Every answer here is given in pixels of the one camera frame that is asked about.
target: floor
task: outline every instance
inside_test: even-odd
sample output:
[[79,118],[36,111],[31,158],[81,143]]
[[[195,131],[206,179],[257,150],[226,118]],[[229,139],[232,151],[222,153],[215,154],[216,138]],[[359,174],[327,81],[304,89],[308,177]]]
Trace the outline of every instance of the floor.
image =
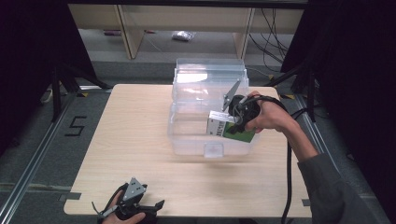
[[[232,34],[227,33],[195,33],[193,39],[188,42],[172,40],[171,31],[154,31],[153,34],[145,34],[145,37],[140,46],[139,52],[134,60],[129,60],[126,57],[126,52],[120,36],[104,35],[101,30],[80,30],[86,49],[90,55],[92,63],[97,65],[99,63],[123,63],[133,65],[140,63],[162,63],[164,66],[173,66],[177,62],[177,58],[236,58],[235,49],[233,47]],[[251,72],[257,70],[258,66],[265,68],[262,73],[264,78],[269,78],[270,75],[279,75],[277,72],[280,68],[282,60],[282,51],[276,46],[274,37],[271,37],[274,46],[267,45],[266,49],[274,54],[277,59],[266,55],[263,56],[262,51],[253,43],[254,39],[262,47],[265,46],[265,37],[268,35],[252,34],[247,45],[247,54],[244,59],[245,65]],[[277,39],[284,45],[288,46],[292,40],[292,35],[279,35]],[[113,73],[113,70],[101,70],[101,76]],[[291,93],[289,84],[279,84],[278,91],[280,93]],[[23,147],[24,150],[13,150],[12,148],[0,158],[0,202],[5,203],[9,200],[10,192],[14,186],[18,186],[21,181],[20,177],[26,173],[31,172],[27,192],[24,197],[17,201],[15,211],[11,211],[12,217],[10,223],[41,223],[48,222],[47,218],[52,218],[56,223],[88,223],[94,222],[94,217],[70,217],[64,214],[63,204],[64,195],[70,190],[74,181],[74,175],[78,171],[79,166],[71,166],[70,161],[81,163],[85,154],[85,150],[76,150],[74,153],[63,151],[63,148],[75,147],[77,144],[83,145],[83,148],[88,147],[89,139],[92,137],[95,125],[100,118],[101,109],[106,104],[106,99],[109,93],[91,94],[91,100],[77,97],[70,106],[75,114],[65,115],[66,121],[60,124],[60,127],[51,127],[49,118],[51,117],[50,104],[43,104],[37,112],[35,119],[25,128],[21,136],[23,141],[20,141],[18,147]],[[47,99],[49,93],[43,96],[43,100]],[[297,96],[297,100],[285,100],[293,108],[302,108],[304,100],[298,100],[302,96]],[[91,127],[86,127],[84,134],[75,141],[70,141],[70,138],[65,138],[65,134],[70,130],[67,129],[71,120],[76,115],[85,113],[90,107],[101,108],[90,113]],[[347,149],[337,135],[336,128],[333,126],[331,120],[327,117],[324,108],[316,110],[318,120],[312,123],[307,115],[302,115],[299,122],[303,128],[310,133],[312,141],[320,148],[322,152],[330,152],[336,168],[340,174],[347,179],[352,188],[354,188],[359,195],[366,201],[370,208],[372,208],[378,223],[389,223],[375,196],[371,192],[364,177],[361,175],[359,168],[353,161],[346,157]],[[49,144],[54,149],[44,151],[41,161],[36,163],[36,166],[31,163],[31,159],[37,156],[36,149],[43,145],[43,136],[49,129],[59,129],[55,136],[49,138]],[[182,223],[188,223],[191,220],[178,220]],[[278,218],[257,219],[258,223],[278,223]],[[194,223],[237,223],[235,219],[199,219],[194,220]],[[293,223],[309,223],[310,219],[297,219]],[[175,223],[174,220],[163,219],[161,223]]]

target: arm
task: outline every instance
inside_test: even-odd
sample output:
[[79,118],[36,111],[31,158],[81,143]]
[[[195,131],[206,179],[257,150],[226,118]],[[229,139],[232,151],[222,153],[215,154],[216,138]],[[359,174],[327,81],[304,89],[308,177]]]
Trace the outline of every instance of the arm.
[[[251,95],[260,95],[254,91]],[[271,102],[257,102],[259,116],[246,130],[275,129],[285,134],[299,161],[311,202],[313,223],[376,223],[359,195],[341,178],[328,155],[318,154],[300,125],[285,110]]]
[[[257,91],[254,91],[250,95],[258,94]],[[317,150],[312,146],[300,125],[288,112],[271,102],[259,100],[257,104],[262,108],[260,115],[247,123],[246,130],[255,128],[256,133],[259,133],[262,129],[276,129],[278,132],[282,132],[293,148],[298,161],[306,161],[318,155]]]

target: wire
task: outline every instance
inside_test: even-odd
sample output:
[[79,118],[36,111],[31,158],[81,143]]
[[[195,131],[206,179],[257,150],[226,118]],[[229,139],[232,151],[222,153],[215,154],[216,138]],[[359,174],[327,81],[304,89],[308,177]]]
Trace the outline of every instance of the wire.
[[[318,107],[322,107],[323,105],[322,104],[317,104],[317,105],[314,105],[314,108],[318,108]],[[295,111],[294,113],[292,113],[292,114],[290,114],[292,117],[294,117],[294,119],[297,119],[297,118],[299,118],[304,112],[307,112],[308,111],[308,108],[307,107],[305,107],[305,108],[302,108],[302,109],[299,109],[299,110],[297,110],[297,111]],[[329,118],[327,118],[327,117],[324,117],[324,116],[320,116],[318,113],[314,113],[315,115],[317,115],[318,117],[320,117],[320,118],[323,118],[323,119],[329,119]]]
[[[266,39],[263,35],[262,37],[267,41],[267,43],[269,43],[270,45],[278,48],[279,53],[283,59],[284,56],[286,56],[285,51],[289,50],[285,45],[283,45],[279,39],[277,38],[277,32],[276,32],[276,10],[273,8],[273,22],[272,24],[270,24],[270,22],[268,21],[267,17],[265,16],[264,10],[261,8],[262,10],[262,15],[265,18],[265,21],[267,22],[268,28],[270,29],[270,34],[268,35],[268,39]],[[274,39],[276,40],[277,46],[275,46],[274,44],[270,43],[270,37],[271,35],[274,36]]]
[[286,218],[288,217],[288,212],[290,209],[290,204],[291,204],[291,196],[292,196],[292,187],[291,187],[291,145],[288,142],[288,155],[286,158],[286,176],[287,176],[287,181],[288,181],[288,198],[286,200],[286,206],[285,209],[283,211],[283,215],[281,218],[280,223],[285,224]]
[[270,57],[272,57],[273,59],[277,60],[279,63],[283,63],[283,62],[282,62],[280,59],[278,59],[273,53],[271,53],[271,52],[268,51],[267,49],[263,48],[260,44],[258,44],[258,43],[254,40],[253,36],[251,36],[251,34],[249,34],[249,36],[250,36],[250,39],[253,41],[253,43],[256,45],[256,47],[257,47],[259,50],[262,51],[262,62],[264,63],[264,66],[265,66],[268,70],[270,70],[270,71],[279,72],[279,71],[276,71],[276,70],[274,70],[274,69],[268,67],[268,65],[267,65],[267,63],[266,63],[266,61],[265,61],[265,54],[268,54]]
[[240,125],[242,123],[242,114],[241,112],[237,109],[238,105],[235,105],[233,107],[233,121],[235,124]]
[[288,109],[276,98],[271,97],[271,96],[264,96],[264,95],[259,95],[258,97],[255,97],[255,96],[249,97],[249,98],[247,98],[247,100],[244,103],[242,103],[242,106],[245,106],[247,104],[250,104],[252,102],[256,102],[259,100],[272,102],[276,105],[279,105],[282,109],[284,109],[286,112],[288,112]]
[[157,49],[159,52],[163,53],[163,51],[158,48],[151,40],[148,36],[146,36],[147,41],[151,44],[152,47],[154,47],[155,49]]

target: black cable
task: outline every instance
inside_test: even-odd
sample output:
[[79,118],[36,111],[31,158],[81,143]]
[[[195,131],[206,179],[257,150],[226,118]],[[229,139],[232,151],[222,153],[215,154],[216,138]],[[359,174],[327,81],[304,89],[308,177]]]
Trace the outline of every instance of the black cable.
[[265,40],[265,42],[268,42],[269,45],[271,45],[271,46],[274,47],[274,48],[279,48],[279,46],[277,46],[277,45],[271,43],[271,41],[270,41],[269,39],[267,39],[262,33],[260,33],[260,35],[261,35],[262,38]]
[[[284,109],[286,112],[288,112],[288,109],[276,98],[270,97],[270,96],[264,96],[264,95],[255,95],[251,96],[250,98],[247,98],[245,102],[243,102],[240,105],[235,105],[233,109],[236,109],[238,106],[243,107],[246,106],[247,104],[255,103],[259,100],[262,100],[264,102],[272,102],[278,106],[280,106],[282,109]],[[281,223],[285,224],[286,218],[288,217],[288,212],[290,210],[290,204],[291,204],[291,196],[292,196],[292,185],[291,185],[291,145],[288,142],[288,148],[287,148],[287,161],[286,161],[286,172],[287,172],[287,183],[288,183],[288,196],[286,200],[286,205],[285,209],[283,211],[283,215],[281,218]]]
[[[322,107],[323,106],[323,104],[317,104],[317,105],[314,105],[314,108],[318,108],[318,107]],[[308,111],[308,108],[307,107],[305,107],[305,108],[302,108],[302,109],[299,109],[299,110],[297,110],[297,111],[295,111],[294,113],[292,113],[292,114],[290,114],[292,117],[294,117],[294,119],[297,119],[297,118],[299,118],[304,112],[307,112]],[[323,118],[323,119],[328,119],[328,118],[326,118],[326,117],[324,117],[324,116],[320,116],[320,115],[318,115],[317,113],[315,113],[315,115],[317,115],[318,117],[321,117],[321,118]]]
[[267,22],[267,25],[268,25],[268,27],[270,29],[270,35],[268,36],[268,40],[265,39],[265,38],[264,39],[269,42],[270,36],[274,35],[274,39],[276,40],[277,46],[275,46],[275,45],[273,45],[273,46],[276,47],[276,48],[282,49],[282,50],[289,50],[277,38],[277,33],[276,33],[276,12],[275,12],[275,9],[273,8],[273,24],[272,25],[270,24],[270,22],[268,21],[267,17],[265,16],[265,13],[264,13],[263,9],[262,9],[262,15],[264,16],[265,21]]
[[288,152],[287,152],[287,158],[286,158],[286,173],[287,173],[287,180],[288,180],[288,198],[286,200],[286,206],[285,210],[283,211],[282,218],[280,222],[282,224],[285,224],[286,218],[288,217],[288,212],[290,209],[290,204],[291,204],[291,195],[292,195],[292,185],[291,185],[291,145],[288,142]]
[[253,36],[251,36],[251,34],[249,34],[249,36],[250,36],[251,40],[253,41],[253,43],[256,45],[256,47],[257,47],[258,49],[260,49],[260,50],[263,51],[264,53],[268,54],[269,56],[271,56],[272,58],[274,58],[275,60],[277,60],[279,63],[283,63],[283,61],[280,60],[279,58],[277,58],[277,57],[275,56],[275,54],[271,53],[271,52],[268,51],[266,48],[263,48],[260,44],[258,44],[258,43],[256,42],[256,40],[253,38]]

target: sleeve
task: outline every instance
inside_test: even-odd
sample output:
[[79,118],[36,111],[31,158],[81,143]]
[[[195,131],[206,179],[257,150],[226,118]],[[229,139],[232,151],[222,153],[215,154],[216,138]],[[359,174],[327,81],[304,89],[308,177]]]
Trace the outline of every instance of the sleeve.
[[313,223],[376,223],[365,202],[346,183],[327,154],[299,162]]

